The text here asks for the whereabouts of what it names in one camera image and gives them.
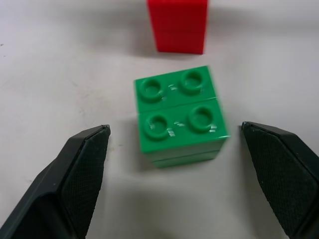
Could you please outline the red building block cube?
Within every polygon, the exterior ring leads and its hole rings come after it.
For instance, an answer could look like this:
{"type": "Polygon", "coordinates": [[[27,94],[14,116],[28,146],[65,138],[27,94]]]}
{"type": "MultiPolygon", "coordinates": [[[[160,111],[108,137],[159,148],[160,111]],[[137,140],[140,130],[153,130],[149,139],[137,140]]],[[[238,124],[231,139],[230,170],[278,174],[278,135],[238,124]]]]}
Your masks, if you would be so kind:
{"type": "Polygon", "coordinates": [[[147,0],[159,52],[202,54],[209,0],[147,0]]]}

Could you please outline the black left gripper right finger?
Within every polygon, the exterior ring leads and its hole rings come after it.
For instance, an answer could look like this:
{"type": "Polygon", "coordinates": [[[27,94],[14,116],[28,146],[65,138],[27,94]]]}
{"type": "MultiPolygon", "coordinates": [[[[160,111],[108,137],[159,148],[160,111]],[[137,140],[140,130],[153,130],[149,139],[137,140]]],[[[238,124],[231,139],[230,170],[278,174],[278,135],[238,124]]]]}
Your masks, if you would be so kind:
{"type": "Polygon", "coordinates": [[[259,185],[289,239],[319,239],[319,156],[296,134],[244,121],[259,185]]]}

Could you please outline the green studded building block cube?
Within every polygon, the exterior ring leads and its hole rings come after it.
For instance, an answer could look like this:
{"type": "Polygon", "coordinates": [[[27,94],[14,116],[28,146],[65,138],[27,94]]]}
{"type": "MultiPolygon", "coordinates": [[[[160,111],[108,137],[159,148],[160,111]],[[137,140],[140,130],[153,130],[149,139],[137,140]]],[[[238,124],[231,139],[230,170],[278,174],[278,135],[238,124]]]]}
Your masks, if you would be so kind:
{"type": "Polygon", "coordinates": [[[158,168],[215,159],[230,137],[208,66],[134,81],[141,152],[158,168]]]}

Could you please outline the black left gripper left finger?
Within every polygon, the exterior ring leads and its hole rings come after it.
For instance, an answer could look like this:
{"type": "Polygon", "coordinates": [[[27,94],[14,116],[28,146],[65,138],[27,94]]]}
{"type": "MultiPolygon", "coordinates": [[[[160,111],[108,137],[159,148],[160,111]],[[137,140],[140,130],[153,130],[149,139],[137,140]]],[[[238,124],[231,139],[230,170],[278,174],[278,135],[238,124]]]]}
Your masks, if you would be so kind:
{"type": "Polygon", "coordinates": [[[0,228],[0,239],[85,239],[104,175],[110,126],[70,137],[0,228]]]}

